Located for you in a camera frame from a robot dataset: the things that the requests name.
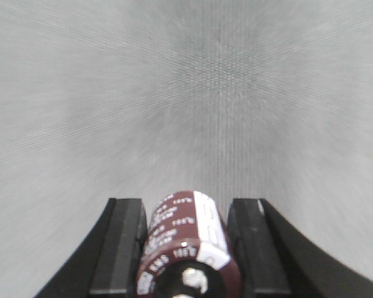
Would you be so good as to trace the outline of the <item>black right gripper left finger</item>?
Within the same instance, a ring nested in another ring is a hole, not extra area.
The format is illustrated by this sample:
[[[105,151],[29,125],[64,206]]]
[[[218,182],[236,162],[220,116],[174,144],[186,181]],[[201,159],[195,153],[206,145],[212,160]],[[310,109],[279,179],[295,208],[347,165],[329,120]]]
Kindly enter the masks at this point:
[[[89,234],[37,297],[135,297],[146,236],[142,200],[110,198]]]

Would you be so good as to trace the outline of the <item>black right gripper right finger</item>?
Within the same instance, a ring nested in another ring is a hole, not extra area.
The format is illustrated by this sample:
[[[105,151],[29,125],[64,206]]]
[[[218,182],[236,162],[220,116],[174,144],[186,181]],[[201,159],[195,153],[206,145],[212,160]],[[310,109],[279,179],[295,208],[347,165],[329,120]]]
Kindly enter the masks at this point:
[[[242,297],[373,297],[373,281],[311,242],[265,199],[233,199],[228,231]]]

